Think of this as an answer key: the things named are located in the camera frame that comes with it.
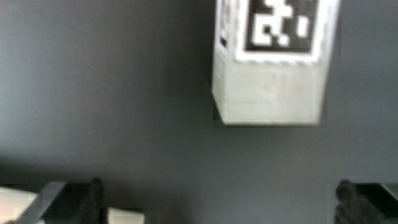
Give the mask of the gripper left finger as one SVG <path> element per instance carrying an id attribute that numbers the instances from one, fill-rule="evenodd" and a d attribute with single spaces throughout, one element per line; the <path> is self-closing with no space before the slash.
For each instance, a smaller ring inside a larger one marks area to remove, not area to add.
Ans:
<path id="1" fill-rule="evenodd" d="M 107 224 L 102 179 L 50 182 L 16 218 L 16 224 Z"/>

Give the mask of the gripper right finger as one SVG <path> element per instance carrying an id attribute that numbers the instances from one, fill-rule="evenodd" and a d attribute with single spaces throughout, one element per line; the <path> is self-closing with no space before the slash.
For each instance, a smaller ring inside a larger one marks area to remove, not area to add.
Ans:
<path id="1" fill-rule="evenodd" d="M 398 183 L 356 183 L 336 187 L 334 224 L 398 224 Z"/>

